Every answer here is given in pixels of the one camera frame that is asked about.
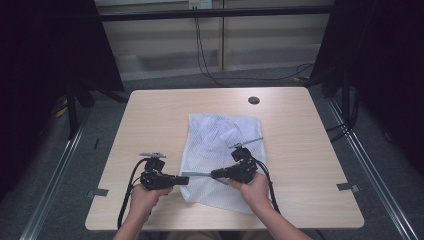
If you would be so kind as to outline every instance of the cable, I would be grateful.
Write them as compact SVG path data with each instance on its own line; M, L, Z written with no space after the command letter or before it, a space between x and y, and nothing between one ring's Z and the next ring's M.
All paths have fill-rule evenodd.
M353 127L355 126L355 123L358 119L358 109L359 109L359 102L360 102L360 97L358 92L355 92L355 103L353 105L352 108L352 113L350 114L349 119L345 122L342 123L338 126L326 129L327 132L333 131L339 127L344 127L344 129L342 130L342 132L340 132L339 134L337 134L336 136L334 136L333 138L330 139L330 142L335 142L337 140L339 140L340 138L342 138L344 135L346 135L347 133L350 133L353 130Z
M132 185L134 186L134 184L135 184L138 180L140 180L140 178L141 178L141 177L136 178L136 179L133 181Z
M223 86L223 87L230 87L228 85L219 83L217 80L257 80L257 81L279 81L279 80L284 80L284 79L289 79L289 78L293 78L296 76L299 76L299 74L301 72L306 71L307 69L309 69L310 67L314 66L314 63L303 63L300 64L299 66L296 67L296 72L294 74L285 76L285 77L279 77L279 78L246 78L246 77L214 77L212 76L212 74L209 72L209 69L207 67L206 64L206 60L205 60L205 55L204 55L204 51L203 51L203 44L202 44L202 38L201 38L201 34L200 34L200 25L199 25L199 19L195 18L195 23L196 23L196 44L197 44L197 64L199 66L200 71L202 72L202 74L211 79L212 81L214 81L216 84ZM206 72L203 71L203 68L201 66L200 63L200 55L202 56L202 60L203 60L203 65L205 67ZM302 70L299 71L299 68L301 66L305 66L306 67Z
M129 181L129 183L128 183L127 192L125 193L124 201L122 202L121 211L119 212L119 217L118 217L118 229L120 229L120 228L121 228L121 226L122 226L122 218L124 217L125 209L127 208L128 200L129 200L129 198L130 198L130 196L131 196L131 191L132 191L132 189L133 189L133 187L134 187L134 183L135 183L135 181L137 181L137 179L139 179L139 178L137 178L137 179L133 182L133 178L134 178L135 172L137 171L138 166L139 166L142 162L144 162L144 161L146 161L146 160L145 160L145 159L142 159L142 160L138 161L138 163L135 165L135 167L134 167L134 169L133 169L133 171L132 171L132 173L131 173L131 178L130 178L130 181Z
M264 171L266 178L268 179L269 193L271 195L271 202L274 210L281 214L280 209L278 208L277 200L275 199L274 188L272 187L271 177L269 176L268 168L265 164L257 159L254 159L255 162L259 165L259 167Z
M321 232L320 230L316 230L316 232L318 233L319 237L320 237L322 240L325 240L324 234L322 234L322 232Z

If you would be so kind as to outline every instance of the metal frame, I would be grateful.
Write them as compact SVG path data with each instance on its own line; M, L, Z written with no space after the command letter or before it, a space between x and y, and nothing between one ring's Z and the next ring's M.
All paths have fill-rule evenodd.
M41 200L38 203L34 213L31 215L31 218L29 219L20 237L20 240L37 239L38 234L40 233L43 223L47 217L47 214L53 204L54 196L59 190L66 169L68 168L68 165L71 162L72 156L75 152L75 149L78 146L79 140L84 130L84 126L87 122L90 113L91 108L85 111L85 114L82 117L82 123L79 126L78 131L72 139L68 140L68 143L53 173L53 176L51 177L50 182L47 185L47 188L44 191L43 196L41 197Z
M247 17L247 16L272 16L272 15L308 15L329 14L335 11L347 12L358 10L355 8L338 8L334 6L305 6L305 7L278 7L278 8L224 8L224 9L196 9L174 10L157 12L117 12L101 13L97 15L62 15L52 18L57 20L73 21L133 21L133 20L159 20L179 18L213 18L213 17Z
M411 223L408 220L408 217L400 207L399 203L393 197L390 190L387 188L386 183L381 178L376 167L374 166L371 158L368 156L358 137L352 129L348 129L343 123L345 123L342 111L335 102L334 99L328 101L331 110L333 111L334 116L337 119L337 122L341 125L341 129L345 132L346 139L348 140L350 146L358 158L362 168L368 176L371 184L373 185L377 195L380 197L381 202L386 208L387 213L398 229L402 239L405 240L418 240L418 236L412 228Z

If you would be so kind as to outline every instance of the wall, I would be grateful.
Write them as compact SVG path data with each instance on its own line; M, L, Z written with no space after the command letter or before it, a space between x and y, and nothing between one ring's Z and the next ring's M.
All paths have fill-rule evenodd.
M188 1L97 0L99 13L188 9ZM213 8L332 5L332 0L214 0ZM210 72L314 62L328 14L199 19ZM122 80L200 73L194 19L105 22Z

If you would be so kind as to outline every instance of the wooden table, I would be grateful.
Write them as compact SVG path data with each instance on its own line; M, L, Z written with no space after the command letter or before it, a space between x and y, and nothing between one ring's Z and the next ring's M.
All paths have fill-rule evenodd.
M248 102L258 97L259 104ZM267 166L281 213L299 228L359 228L364 219L312 99L305 88L140 90L132 93L86 219L90 230L115 230L140 152L167 155L164 173L179 173L189 114L260 118ZM139 167L136 176L143 171ZM162 197L145 230L264 229L253 214L187 203L179 187Z

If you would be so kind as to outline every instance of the white cloth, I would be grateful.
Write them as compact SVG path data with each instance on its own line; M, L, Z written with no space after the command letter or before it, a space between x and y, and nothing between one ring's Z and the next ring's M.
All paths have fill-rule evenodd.
M214 169L235 164L229 147L261 138L257 117L237 115L191 114L189 133L181 162L181 172L210 173ZM266 163L262 140L244 145L252 156ZM251 213L238 190L209 177L190 177L187 186L180 186L187 202Z

